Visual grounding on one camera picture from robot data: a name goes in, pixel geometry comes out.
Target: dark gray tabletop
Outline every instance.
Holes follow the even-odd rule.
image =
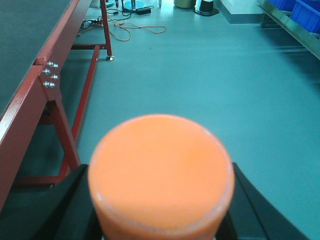
[[[0,116],[72,0],[0,0]]]

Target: black base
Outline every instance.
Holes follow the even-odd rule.
[[[210,17],[210,16],[213,16],[213,15],[216,15],[219,13],[219,10],[214,8],[212,11],[210,12],[206,12],[206,11],[200,11],[196,8],[193,9],[193,11],[196,13],[196,14],[200,14],[202,16],[205,16],[205,17]]]

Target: blue storage bin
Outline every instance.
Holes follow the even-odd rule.
[[[292,12],[296,5],[296,0],[269,0],[279,10]]]
[[[320,33],[320,1],[296,0],[291,19],[310,33]]]

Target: table leg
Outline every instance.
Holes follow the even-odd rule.
[[[105,38],[105,48],[107,53],[106,60],[113,61],[115,57],[112,55],[106,0],[100,0],[100,5],[101,5],[102,24],[103,24],[104,38]]]

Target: metal bolt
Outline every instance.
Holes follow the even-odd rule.
[[[45,87],[46,89],[48,89],[48,88],[53,89],[53,88],[56,87],[56,84],[55,84],[54,82],[49,82],[49,81],[45,81],[43,85],[44,85],[44,87]]]
[[[50,67],[52,67],[52,68],[55,68],[55,69],[58,69],[58,68],[59,68],[59,65],[56,64],[56,63],[54,63],[53,61],[49,61],[49,62],[48,62],[48,65],[49,65]]]
[[[52,78],[53,80],[58,80],[59,79],[59,76],[58,75],[52,75],[50,78]]]
[[[49,75],[51,73],[50,69],[46,68],[45,70],[43,70],[43,72],[45,73],[45,75]]]

